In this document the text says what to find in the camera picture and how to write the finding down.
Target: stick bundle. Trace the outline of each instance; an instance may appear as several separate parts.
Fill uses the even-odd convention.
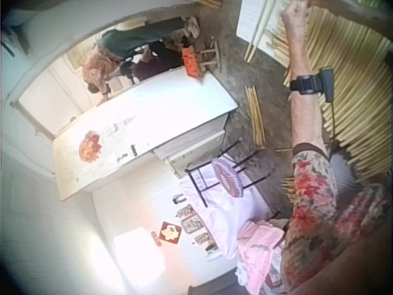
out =
[[[295,203],[296,192],[295,192],[295,178],[285,177],[281,182],[281,189],[283,193],[287,196],[290,203]]]
[[[362,0],[365,5],[370,1]],[[347,147],[358,182],[391,167],[392,79],[384,59],[392,44],[362,25],[312,7],[308,16],[308,54],[314,72],[332,66],[335,72],[335,130]],[[289,65],[288,43],[282,21],[271,30],[276,58]],[[284,85],[289,86],[290,72]],[[324,127],[332,132],[332,109],[319,98]]]
[[[246,54],[244,56],[244,60],[247,63],[250,63],[252,58],[254,57],[255,51],[257,50],[260,41],[262,40],[263,34],[267,28],[267,24],[271,18],[271,15],[274,9],[281,9],[281,6],[276,5],[276,0],[263,0],[262,8],[259,13],[257,23],[252,32],[250,43],[248,44]]]
[[[266,141],[265,131],[263,129],[263,120],[255,87],[246,87],[246,95],[251,116],[252,140],[258,149],[264,149]]]

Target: floral shirt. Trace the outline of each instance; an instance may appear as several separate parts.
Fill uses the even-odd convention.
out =
[[[289,291],[315,276],[359,237],[368,235],[389,209],[384,187],[372,184],[337,210],[337,185],[328,160],[315,151],[297,154],[297,199],[282,252],[281,273]]]
[[[96,46],[89,54],[82,67],[82,78],[88,84],[97,86],[101,93],[107,93],[105,80],[120,65],[120,58],[115,58],[101,46]]]

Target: white shoe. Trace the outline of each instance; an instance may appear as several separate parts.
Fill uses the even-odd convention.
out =
[[[188,22],[189,22],[189,26],[187,27],[187,29],[191,32],[194,39],[196,39],[197,37],[199,37],[199,34],[201,33],[199,29],[198,21],[195,17],[189,17]]]
[[[189,31],[189,29],[187,28],[184,28],[184,29],[182,29],[182,31],[183,31],[183,33],[185,34],[185,36],[187,37],[187,38],[189,38],[190,37],[190,31]]]

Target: countertop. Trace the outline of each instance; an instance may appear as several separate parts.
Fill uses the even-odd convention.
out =
[[[206,73],[202,81],[184,68],[145,81],[80,116],[53,141],[60,199],[118,170],[136,157],[237,108],[219,81]],[[79,157],[89,131],[100,135],[99,158]],[[135,157],[131,145],[138,155]]]

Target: floor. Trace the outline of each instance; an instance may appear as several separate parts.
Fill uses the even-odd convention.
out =
[[[229,152],[235,160],[255,151],[244,87],[256,87],[267,144],[264,151],[247,163],[246,173],[253,180],[274,170],[268,179],[257,185],[257,189],[273,213],[280,211],[280,217],[289,217],[292,208],[281,192],[281,181],[292,175],[292,154],[275,152],[277,148],[291,147],[290,108],[287,103],[289,91],[282,85],[286,69],[260,50],[250,64],[243,61],[248,44],[236,36],[241,0],[223,2],[219,10],[202,4],[191,4],[151,12],[149,19],[157,22],[170,17],[194,15],[198,17],[201,28],[196,49],[202,49],[212,37],[218,40],[222,65],[220,69],[213,69],[212,72],[239,105],[227,122],[223,145],[225,148],[242,139],[241,144]]]

